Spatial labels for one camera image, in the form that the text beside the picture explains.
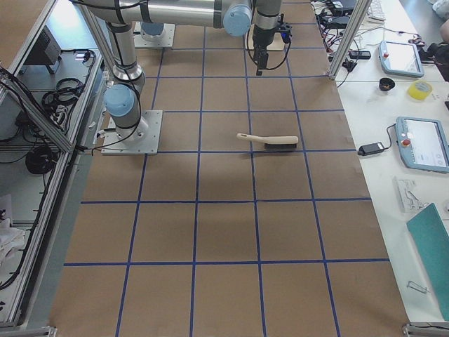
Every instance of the white plastic bag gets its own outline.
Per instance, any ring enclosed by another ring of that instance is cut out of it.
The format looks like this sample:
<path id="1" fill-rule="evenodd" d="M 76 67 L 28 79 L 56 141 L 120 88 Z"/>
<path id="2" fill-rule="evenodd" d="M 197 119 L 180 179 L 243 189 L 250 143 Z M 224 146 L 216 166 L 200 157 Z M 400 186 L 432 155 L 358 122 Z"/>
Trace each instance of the white plastic bag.
<path id="1" fill-rule="evenodd" d="M 440 18 L 449 19 L 449 0 L 438 0 L 432 8 Z"/>

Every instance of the teal panel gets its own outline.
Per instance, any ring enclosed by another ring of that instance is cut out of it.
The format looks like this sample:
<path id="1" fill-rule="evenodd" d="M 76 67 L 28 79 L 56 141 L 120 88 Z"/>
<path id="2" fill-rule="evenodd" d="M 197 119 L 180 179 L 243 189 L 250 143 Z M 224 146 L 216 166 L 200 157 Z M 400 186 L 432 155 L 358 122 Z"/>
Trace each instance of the teal panel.
<path id="1" fill-rule="evenodd" d="M 449 321 L 449 236 L 435 204 L 407 222 L 445 321 Z"/>

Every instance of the yellow tape roll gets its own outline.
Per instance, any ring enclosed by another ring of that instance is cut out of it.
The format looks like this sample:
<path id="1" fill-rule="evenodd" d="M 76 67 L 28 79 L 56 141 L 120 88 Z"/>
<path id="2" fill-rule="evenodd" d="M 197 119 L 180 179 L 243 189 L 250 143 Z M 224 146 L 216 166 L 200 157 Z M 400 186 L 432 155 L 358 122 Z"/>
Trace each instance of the yellow tape roll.
<path id="1" fill-rule="evenodd" d="M 430 83 L 420 79 L 414 81 L 407 90 L 407 93 L 416 100 L 424 100 L 431 92 Z"/>

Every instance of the white robot link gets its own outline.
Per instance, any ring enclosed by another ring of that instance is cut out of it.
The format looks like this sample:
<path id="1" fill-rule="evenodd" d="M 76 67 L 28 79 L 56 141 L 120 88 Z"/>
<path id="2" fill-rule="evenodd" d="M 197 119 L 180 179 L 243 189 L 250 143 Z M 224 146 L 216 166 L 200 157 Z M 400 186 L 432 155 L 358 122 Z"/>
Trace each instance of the white robot link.
<path id="1" fill-rule="evenodd" d="M 137 141 L 145 132 L 138 98 L 145 75 L 137 63 L 133 22 L 224 28 L 232 36 L 245 35 L 254 21 L 251 56 L 257 75 L 267 69 L 267 47 L 280 33 L 290 41 L 290 26 L 280 15 L 282 0 L 70 0 L 85 6 L 107 24 L 114 58 L 114 85 L 105 93 L 105 104 L 122 140 Z"/>

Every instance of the brown tile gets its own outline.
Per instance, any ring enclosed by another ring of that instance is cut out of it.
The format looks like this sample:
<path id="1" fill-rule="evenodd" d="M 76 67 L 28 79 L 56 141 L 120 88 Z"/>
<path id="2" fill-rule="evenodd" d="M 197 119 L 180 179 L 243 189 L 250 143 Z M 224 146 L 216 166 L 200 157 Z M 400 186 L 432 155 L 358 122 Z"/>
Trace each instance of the brown tile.
<path id="1" fill-rule="evenodd" d="M 355 152 L 315 152 L 307 158 L 316 198 L 370 196 Z"/>
<path id="2" fill-rule="evenodd" d="M 203 110 L 246 111 L 246 80 L 204 79 Z"/>
<path id="3" fill-rule="evenodd" d="M 328 266 L 342 336 L 402 336 L 408 322 L 388 262 Z"/>
<path id="4" fill-rule="evenodd" d="M 165 50 L 161 76 L 188 77 L 203 75 L 203 51 Z"/>
<path id="5" fill-rule="evenodd" d="M 301 112 L 300 121 L 308 150 L 355 148 L 344 112 Z"/>
<path id="6" fill-rule="evenodd" d="M 206 48 L 243 48 L 243 37 L 232 37 L 224 29 L 206 27 Z"/>
<path id="7" fill-rule="evenodd" d="M 207 50 L 204 64 L 206 76 L 245 76 L 242 50 Z"/>
<path id="8" fill-rule="evenodd" d="M 256 265 L 196 267 L 194 336 L 262 336 Z"/>
<path id="9" fill-rule="evenodd" d="M 323 201 L 316 207 L 326 258 L 388 258 L 371 201 Z"/>
<path id="10" fill-rule="evenodd" d="M 300 128 L 295 112 L 252 112 L 251 130 L 257 136 L 297 136 L 300 139 Z M 254 142 L 253 149 L 263 150 L 264 144 Z"/>
<path id="11" fill-rule="evenodd" d="M 141 204 L 133 261 L 192 261 L 194 204 Z"/>
<path id="12" fill-rule="evenodd" d="M 290 79 L 249 79 L 251 110 L 294 110 Z"/>
<path id="13" fill-rule="evenodd" d="M 197 151 L 199 112 L 163 114 L 159 151 Z"/>
<path id="14" fill-rule="evenodd" d="M 145 76 L 157 76 L 161 66 L 162 50 L 160 49 L 136 49 L 138 63 L 145 72 Z"/>
<path id="15" fill-rule="evenodd" d="M 132 204 L 81 205 L 66 261 L 128 261 L 135 207 Z"/>
<path id="16" fill-rule="evenodd" d="M 200 204 L 198 261 L 257 260 L 254 204 Z"/>
<path id="17" fill-rule="evenodd" d="M 253 200 L 248 154 L 202 154 L 199 177 L 200 200 Z"/>
<path id="18" fill-rule="evenodd" d="M 249 142 L 239 140 L 237 133 L 248 133 L 247 112 L 204 112 L 201 125 L 203 151 L 248 151 Z"/>
<path id="19" fill-rule="evenodd" d="M 299 110 L 343 110 L 335 82 L 328 77 L 293 79 Z"/>
<path id="20" fill-rule="evenodd" d="M 145 79 L 145 85 L 140 93 L 140 105 L 142 110 L 151 110 L 154 98 L 156 79 Z"/>
<path id="21" fill-rule="evenodd" d="M 329 70 L 330 63 L 324 49 L 292 49 L 288 53 L 292 76 L 321 76 Z"/>
<path id="22" fill-rule="evenodd" d="M 120 337 L 188 336 L 191 293 L 191 266 L 131 267 Z"/>
<path id="23" fill-rule="evenodd" d="M 273 68 L 277 66 L 279 63 L 282 62 L 284 58 L 285 53 L 283 51 L 269 51 L 268 52 L 268 67 Z M 253 61 L 248 56 L 248 53 L 245 53 L 246 57 L 246 67 L 247 67 L 247 75 L 248 76 L 256 76 L 255 72 L 257 70 L 257 67 L 253 63 Z M 280 66 L 278 69 L 275 70 L 264 70 L 263 71 L 263 77 L 286 77 L 288 76 L 288 67 L 287 64 L 284 63 L 282 66 Z"/>
<path id="24" fill-rule="evenodd" d="M 83 200 L 137 200 L 144 156 L 93 157 Z"/>
<path id="25" fill-rule="evenodd" d="M 285 13 L 284 20 L 288 23 L 316 22 L 314 9 L 310 6 L 310 4 L 283 4 L 281 7 L 281 13 Z"/>
<path id="26" fill-rule="evenodd" d="M 268 336 L 337 335 L 322 264 L 264 265 L 262 274 Z"/>
<path id="27" fill-rule="evenodd" d="M 310 198 L 302 153 L 256 154 L 254 160 L 258 199 Z"/>
<path id="28" fill-rule="evenodd" d="M 58 335 L 115 336 L 125 271 L 121 266 L 65 267 L 49 322 Z"/>
<path id="29" fill-rule="evenodd" d="M 195 200 L 197 154 L 159 153 L 149 157 L 142 200 Z"/>
<path id="30" fill-rule="evenodd" d="M 322 259 L 311 202 L 259 202 L 262 260 Z"/>
<path id="31" fill-rule="evenodd" d="M 173 48 L 203 48 L 204 27 L 177 25 Z"/>
<path id="32" fill-rule="evenodd" d="M 201 79 L 159 79 L 155 109 L 198 111 Z"/>
<path id="33" fill-rule="evenodd" d="M 313 25 L 293 25 L 292 26 L 292 47 L 300 48 L 323 48 L 323 38 L 318 26 Z"/>

